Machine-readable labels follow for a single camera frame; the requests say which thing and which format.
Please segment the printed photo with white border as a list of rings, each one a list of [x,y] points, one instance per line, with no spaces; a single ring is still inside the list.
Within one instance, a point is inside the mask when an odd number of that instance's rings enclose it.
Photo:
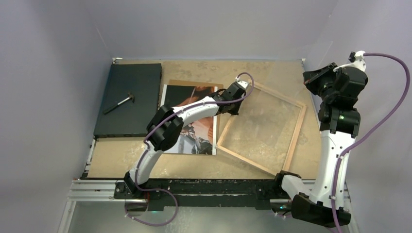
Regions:
[[[203,99],[217,91],[217,86],[163,86],[161,105],[184,106]],[[206,117],[182,128],[176,144],[166,153],[171,154],[216,154],[217,117]]]

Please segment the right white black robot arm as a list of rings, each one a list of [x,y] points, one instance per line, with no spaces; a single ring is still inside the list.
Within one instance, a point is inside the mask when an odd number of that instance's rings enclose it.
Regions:
[[[318,112],[321,159],[312,189],[302,178],[282,171],[273,192],[292,200],[291,216],[327,228],[348,225],[351,214],[344,209],[344,183],[350,146],[359,133],[361,116],[355,108],[360,92],[368,83],[363,60],[338,66],[331,63],[303,73],[305,87],[322,102]]]

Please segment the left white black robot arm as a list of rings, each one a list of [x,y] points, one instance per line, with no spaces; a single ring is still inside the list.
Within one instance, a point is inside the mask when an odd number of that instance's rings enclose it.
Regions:
[[[134,199],[143,196],[150,173],[160,156],[178,141],[182,129],[202,118],[219,114],[238,114],[241,102],[251,94],[247,81],[236,80],[226,90],[214,92],[193,103],[170,107],[163,105],[148,124],[145,150],[126,172],[126,193]]]

